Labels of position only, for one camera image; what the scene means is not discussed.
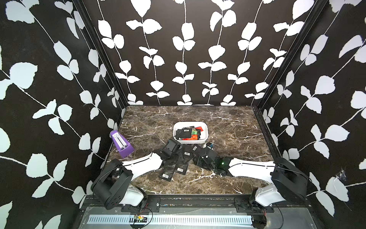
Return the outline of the small red tea bag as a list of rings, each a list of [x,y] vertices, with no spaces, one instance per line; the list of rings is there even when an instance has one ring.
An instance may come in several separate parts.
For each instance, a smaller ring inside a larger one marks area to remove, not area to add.
[[[192,135],[190,138],[183,138],[185,141],[196,141],[199,140],[198,135]]]

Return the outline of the green tea bag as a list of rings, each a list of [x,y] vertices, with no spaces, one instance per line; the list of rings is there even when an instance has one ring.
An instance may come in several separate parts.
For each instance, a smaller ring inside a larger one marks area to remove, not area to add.
[[[201,135],[201,130],[193,128],[192,131],[191,131],[191,136],[194,136],[194,135],[199,137]]]

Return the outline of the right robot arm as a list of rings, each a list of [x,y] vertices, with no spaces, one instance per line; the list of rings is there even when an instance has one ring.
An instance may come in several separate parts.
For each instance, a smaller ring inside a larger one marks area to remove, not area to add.
[[[284,158],[275,161],[256,162],[234,157],[219,157],[211,147],[193,146],[189,151],[194,164],[220,176],[249,177],[268,183],[254,190],[247,205],[263,209],[272,204],[288,201],[303,204],[309,177]]]

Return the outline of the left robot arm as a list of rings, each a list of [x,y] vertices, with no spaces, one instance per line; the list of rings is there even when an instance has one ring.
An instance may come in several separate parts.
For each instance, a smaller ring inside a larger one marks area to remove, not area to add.
[[[132,161],[112,160],[107,164],[97,179],[93,182],[91,190],[107,210],[118,205],[133,207],[146,204],[146,195],[140,189],[131,185],[131,182],[151,171],[175,164],[183,157],[180,155],[183,145],[174,138],[167,144],[147,156]]]

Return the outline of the black tea bag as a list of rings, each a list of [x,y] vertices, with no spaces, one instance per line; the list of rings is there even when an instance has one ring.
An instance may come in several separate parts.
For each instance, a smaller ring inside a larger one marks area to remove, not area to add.
[[[177,129],[175,138],[176,139],[190,138],[191,131],[192,131],[192,128]]]
[[[159,178],[171,182],[173,175],[174,175],[174,167],[167,166],[163,168],[162,172],[159,175]]]
[[[182,156],[183,161],[187,162],[199,155],[201,147],[197,144],[194,145],[183,145]]]
[[[186,175],[188,170],[188,165],[190,160],[192,159],[191,156],[184,155],[182,159],[179,159],[175,165],[174,171],[181,175]]]

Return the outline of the black tea bag upper left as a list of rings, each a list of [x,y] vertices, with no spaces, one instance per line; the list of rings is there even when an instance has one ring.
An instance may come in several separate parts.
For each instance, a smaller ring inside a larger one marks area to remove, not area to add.
[[[188,165],[190,160],[192,159],[191,156],[184,155],[182,159],[179,159],[175,165],[174,171],[181,175],[186,175],[188,170]]]

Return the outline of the black tea bag lower left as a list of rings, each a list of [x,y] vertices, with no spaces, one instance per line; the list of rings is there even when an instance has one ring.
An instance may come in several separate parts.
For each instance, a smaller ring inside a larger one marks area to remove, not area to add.
[[[167,166],[163,168],[162,172],[159,175],[159,178],[171,182],[173,175],[174,175],[174,167]]]

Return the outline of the black tea bag top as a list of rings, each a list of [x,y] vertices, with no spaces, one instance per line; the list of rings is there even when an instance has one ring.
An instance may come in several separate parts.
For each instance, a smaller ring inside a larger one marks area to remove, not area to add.
[[[192,128],[177,129],[175,138],[176,139],[190,138],[191,131],[192,131]]]

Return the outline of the white storage box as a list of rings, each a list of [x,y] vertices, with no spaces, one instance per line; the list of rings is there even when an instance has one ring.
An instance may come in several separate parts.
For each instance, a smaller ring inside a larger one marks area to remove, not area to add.
[[[173,137],[181,144],[203,144],[209,137],[204,122],[178,122],[173,126]]]

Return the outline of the purple metronome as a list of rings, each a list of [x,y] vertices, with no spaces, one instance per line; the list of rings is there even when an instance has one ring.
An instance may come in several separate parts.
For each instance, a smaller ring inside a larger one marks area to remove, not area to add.
[[[122,158],[129,156],[135,151],[131,143],[117,130],[111,131],[110,137],[112,138],[113,143]]]

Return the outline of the small circuit board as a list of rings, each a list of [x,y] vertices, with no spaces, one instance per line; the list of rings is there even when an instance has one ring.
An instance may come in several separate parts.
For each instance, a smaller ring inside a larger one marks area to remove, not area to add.
[[[134,215],[132,217],[132,224],[147,223],[147,222],[148,222],[148,218],[144,215]]]

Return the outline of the white perforated strip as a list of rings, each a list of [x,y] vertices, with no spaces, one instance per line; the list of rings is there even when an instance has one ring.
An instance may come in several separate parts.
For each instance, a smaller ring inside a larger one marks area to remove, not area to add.
[[[140,220],[133,215],[90,215],[87,224],[249,227],[253,226],[253,219],[246,215],[155,215],[143,216]]]

